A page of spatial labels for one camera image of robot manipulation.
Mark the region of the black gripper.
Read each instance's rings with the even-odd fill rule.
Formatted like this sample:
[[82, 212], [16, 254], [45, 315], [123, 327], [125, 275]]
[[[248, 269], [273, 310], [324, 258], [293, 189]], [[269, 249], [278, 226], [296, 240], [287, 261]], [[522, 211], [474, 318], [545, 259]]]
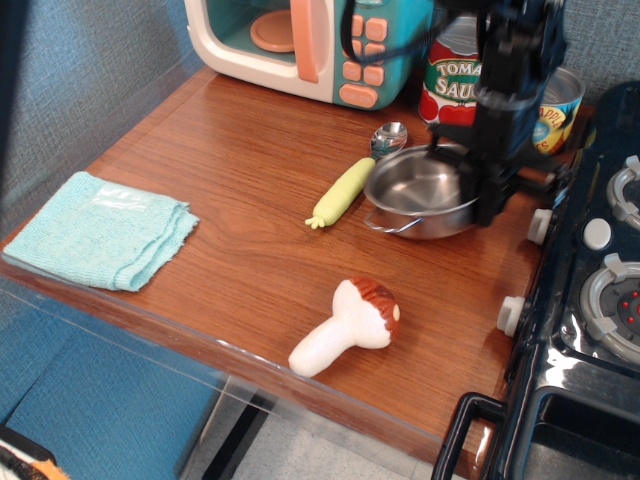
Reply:
[[442, 121], [431, 127], [434, 141], [446, 138], [467, 149], [457, 165], [459, 189], [463, 200], [477, 199], [479, 226], [491, 225], [517, 186], [558, 190], [566, 180], [568, 168], [532, 141], [542, 99], [541, 92], [525, 97], [478, 92], [471, 124]]

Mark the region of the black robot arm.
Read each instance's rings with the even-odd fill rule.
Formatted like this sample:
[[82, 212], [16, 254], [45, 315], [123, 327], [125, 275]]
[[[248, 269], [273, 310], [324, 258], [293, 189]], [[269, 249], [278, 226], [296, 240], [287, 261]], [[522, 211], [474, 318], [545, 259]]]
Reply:
[[442, 121], [433, 139], [462, 145], [447, 157], [460, 178], [474, 221], [488, 226], [517, 191], [558, 198], [568, 169], [541, 154], [532, 142], [544, 90], [563, 63], [564, 4], [561, 1], [453, 1], [447, 14], [474, 13], [481, 75], [474, 87], [471, 125]]

